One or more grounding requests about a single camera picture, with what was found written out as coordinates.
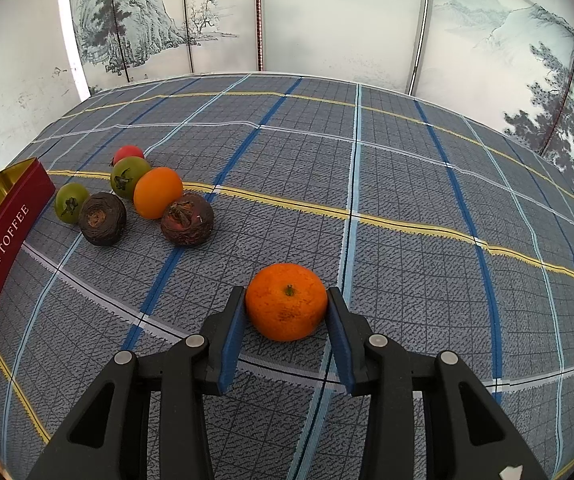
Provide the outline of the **large green tomato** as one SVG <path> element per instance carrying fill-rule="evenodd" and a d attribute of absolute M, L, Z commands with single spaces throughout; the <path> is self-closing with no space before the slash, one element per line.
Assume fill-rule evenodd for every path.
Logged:
<path fill-rule="evenodd" d="M 83 204 L 89 198 L 89 192 L 84 185 L 69 182 L 63 185 L 57 192 L 54 208 L 59 220 L 77 224 L 80 218 Z"/>

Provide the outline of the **painted landscape folding screen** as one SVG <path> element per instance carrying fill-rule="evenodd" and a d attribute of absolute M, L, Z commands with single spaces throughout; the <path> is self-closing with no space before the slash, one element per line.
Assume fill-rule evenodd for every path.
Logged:
<path fill-rule="evenodd" d="M 365 82 L 514 136 L 574 190 L 574 0 L 69 0 L 92 90 L 268 70 Z"/>

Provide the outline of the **textured orange mandarin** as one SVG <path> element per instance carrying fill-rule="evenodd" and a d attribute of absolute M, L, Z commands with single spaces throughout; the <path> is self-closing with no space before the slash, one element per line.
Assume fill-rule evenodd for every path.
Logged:
<path fill-rule="evenodd" d="M 260 270 L 245 292 L 250 322 L 265 338 L 292 342 L 312 335 L 327 309 L 327 291 L 310 269 L 274 263 Z"/>

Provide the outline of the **smooth orange fruit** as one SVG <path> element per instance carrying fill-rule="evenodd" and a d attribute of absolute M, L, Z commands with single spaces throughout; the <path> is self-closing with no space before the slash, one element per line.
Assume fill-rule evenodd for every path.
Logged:
<path fill-rule="evenodd" d="M 133 204 L 142 218 L 156 220 L 183 192 L 182 179 L 173 169 L 157 167 L 146 172 L 136 183 Z"/>

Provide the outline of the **small red tomato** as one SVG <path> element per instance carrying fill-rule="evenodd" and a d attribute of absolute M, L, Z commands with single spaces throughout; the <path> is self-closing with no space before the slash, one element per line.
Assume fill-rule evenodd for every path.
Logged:
<path fill-rule="evenodd" d="M 138 146 L 136 145 L 132 145 L 132 144 L 128 144 L 128 145 L 123 145 L 121 146 L 121 148 L 118 148 L 116 150 L 116 153 L 114 153 L 110 165 L 111 166 L 116 166 L 116 164 L 118 162 L 121 162 L 122 159 L 127 158 L 127 157 L 139 157 L 139 158 L 144 158 L 144 152 L 142 151 L 141 148 L 138 148 Z"/>

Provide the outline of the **dark reddish brown passion fruit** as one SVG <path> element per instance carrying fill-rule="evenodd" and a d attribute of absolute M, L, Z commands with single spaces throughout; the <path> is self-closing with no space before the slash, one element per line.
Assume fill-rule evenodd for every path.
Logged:
<path fill-rule="evenodd" d="M 204 243 L 213 230 L 214 212 L 210 203 L 201 195 L 187 193 L 174 200 L 160 220 L 165 238 L 180 247 Z"/>

